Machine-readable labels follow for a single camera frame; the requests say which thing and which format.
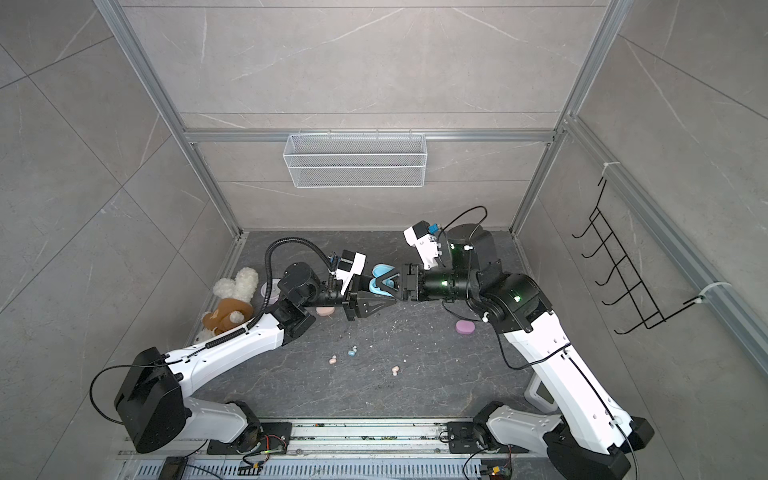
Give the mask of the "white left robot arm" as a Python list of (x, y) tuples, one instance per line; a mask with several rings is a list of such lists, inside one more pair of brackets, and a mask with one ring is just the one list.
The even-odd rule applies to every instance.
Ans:
[(348, 271), (322, 282), (308, 264), (294, 263), (278, 284), (278, 301), (252, 326), (169, 353), (155, 347), (139, 353), (114, 401), (135, 450), (151, 453), (181, 439), (208, 439), (240, 453), (254, 449), (261, 423), (246, 403), (204, 401), (194, 393), (235, 366), (299, 338), (315, 321), (310, 308), (341, 306), (349, 319), (364, 318), (394, 303), (396, 286), (393, 277)]

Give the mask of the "teal earbud charging case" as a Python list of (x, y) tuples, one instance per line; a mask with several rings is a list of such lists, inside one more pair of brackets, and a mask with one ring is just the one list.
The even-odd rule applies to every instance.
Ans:
[(395, 284), (392, 278), (382, 280), (382, 277), (388, 275), (395, 269), (388, 264), (376, 264), (372, 269), (373, 278), (369, 281), (369, 291), (376, 295), (392, 297), (395, 291)]

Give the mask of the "pink earbud charging case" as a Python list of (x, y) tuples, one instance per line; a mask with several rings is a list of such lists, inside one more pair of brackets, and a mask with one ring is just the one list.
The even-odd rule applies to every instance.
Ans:
[(476, 330), (476, 323), (469, 320), (458, 320), (455, 323), (455, 330), (460, 335), (471, 335)]

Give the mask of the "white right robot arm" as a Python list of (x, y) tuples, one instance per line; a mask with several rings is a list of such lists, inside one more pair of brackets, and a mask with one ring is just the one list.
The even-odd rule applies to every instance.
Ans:
[(538, 284), (504, 271), (492, 234), (478, 224), (441, 233), (421, 221), (404, 235), (420, 263), (375, 266), (374, 292), (401, 301), (465, 302), (493, 327), (500, 346), (516, 348), (525, 360), (521, 367), (533, 371), (556, 405), (556, 413), (541, 415), (489, 403), (473, 419), (471, 453), (525, 449), (545, 455), (566, 479), (621, 479), (638, 471), (636, 453), (652, 439), (653, 427), (610, 397)]

